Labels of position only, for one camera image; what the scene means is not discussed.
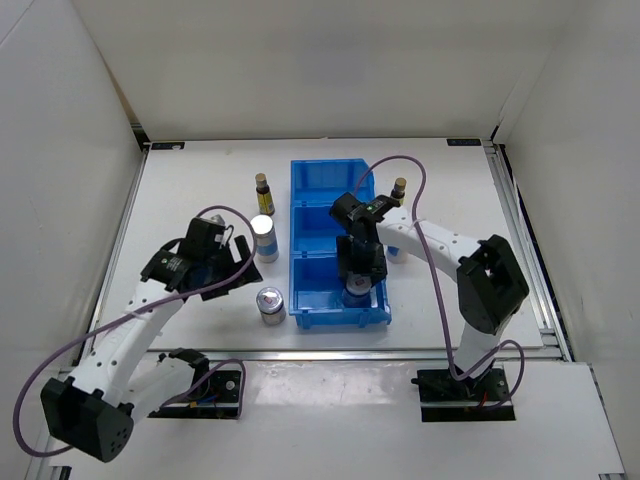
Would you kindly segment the short spice jar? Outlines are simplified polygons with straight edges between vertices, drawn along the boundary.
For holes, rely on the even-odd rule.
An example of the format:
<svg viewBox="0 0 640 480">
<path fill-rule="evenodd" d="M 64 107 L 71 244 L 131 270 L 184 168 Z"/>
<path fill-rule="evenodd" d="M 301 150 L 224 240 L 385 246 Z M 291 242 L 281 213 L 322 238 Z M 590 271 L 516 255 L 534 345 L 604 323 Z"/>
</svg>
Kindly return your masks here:
<svg viewBox="0 0 640 480">
<path fill-rule="evenodd" d="M 367 308 L 370 305 L 372 284 L 369 277 L 352 275 L 347 278 L 342 294 L 346 308 Z"/>
<path fill-rule="evenodd" d="M 275 287 L 262 288 L 256 295 L 256 305 L 266 325 L 279 325 L 287 316 L 284 296 Z"/>
</svg>

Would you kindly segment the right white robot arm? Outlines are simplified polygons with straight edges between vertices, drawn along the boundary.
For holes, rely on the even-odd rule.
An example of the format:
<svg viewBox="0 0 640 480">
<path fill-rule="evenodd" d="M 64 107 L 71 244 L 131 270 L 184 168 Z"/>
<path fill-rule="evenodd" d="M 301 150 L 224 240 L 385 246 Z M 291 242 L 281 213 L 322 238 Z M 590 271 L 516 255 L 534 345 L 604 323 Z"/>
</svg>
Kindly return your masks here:
<svg viewBox="0 0 640 480">
<path fill-rule="evenodd" d="M 329 209 L 345 231 L 337 237 L 338 276 L 347 298 L 358 301 L 387 276 L 384 249 L 396 247 L 444 273 L 457 285 L 465 321 L 457 350 L 449 352 L 449 387 L 470 400 L 504 345 L 502 334 L 529 294 L 510 243 L 499 235 L 469 238 L 413 217 L 398 201 L 380 195 L 365 203 L 345 193 Z"/>
</svg>

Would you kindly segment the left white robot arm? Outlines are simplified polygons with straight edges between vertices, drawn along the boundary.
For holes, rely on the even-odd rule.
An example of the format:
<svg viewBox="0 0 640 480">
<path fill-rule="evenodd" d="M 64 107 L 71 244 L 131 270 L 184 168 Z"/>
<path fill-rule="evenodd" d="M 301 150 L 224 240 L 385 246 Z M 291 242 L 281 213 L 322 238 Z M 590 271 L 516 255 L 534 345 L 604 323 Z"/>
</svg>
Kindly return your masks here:
<svg viewBox="0 0 640 480">
<path fill-rule="evenodd" d="M 50 379 L 42 388 L 50 434 L 107 463 L 150 413 L 207 397 L 212 369 L 194 349 L 175 349 L 147 372 L 135 371 L 189 293 L 207 301 L 261 281 L 253 256 L 246 237 L 222 220 L 192 219 L 186 235 L 166 243 L 143 268 L 126 322 L 104 332 L 66 379 Z"/>
</svg>

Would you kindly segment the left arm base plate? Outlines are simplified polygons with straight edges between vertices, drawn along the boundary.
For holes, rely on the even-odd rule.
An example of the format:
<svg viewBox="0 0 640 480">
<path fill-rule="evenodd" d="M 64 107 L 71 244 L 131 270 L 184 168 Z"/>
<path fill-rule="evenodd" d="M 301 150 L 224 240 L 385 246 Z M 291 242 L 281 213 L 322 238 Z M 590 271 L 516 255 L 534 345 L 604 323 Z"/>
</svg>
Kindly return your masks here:
<svg viewBox="0 0 640 480">
<path fill-rule="evenodd" d="M 242 360 L 228 359 L 217 364 L 193 349 L 177 349 L 171 359 L 186 362 L 193 370 L 191 393 L 151 412 L 154 419 L 237 420 L 243 408 L 246 366 Z"/>
</svg>

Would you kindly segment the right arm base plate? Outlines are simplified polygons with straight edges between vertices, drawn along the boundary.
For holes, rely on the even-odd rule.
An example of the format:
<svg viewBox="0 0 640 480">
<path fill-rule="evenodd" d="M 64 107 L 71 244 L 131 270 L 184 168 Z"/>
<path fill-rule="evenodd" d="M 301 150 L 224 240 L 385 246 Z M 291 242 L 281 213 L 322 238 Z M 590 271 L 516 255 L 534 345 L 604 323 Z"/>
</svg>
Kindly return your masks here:
<svg viewBox="0 0 640 480">
<path fill-rule="evenodd" d="M 470 383 L 454 380 L 448 369 L 423 369 L 411 383 L 418 389 L 421 420 L 425 423 L 516 420 L 502 368 L 493 368 Z"/>
</svg>

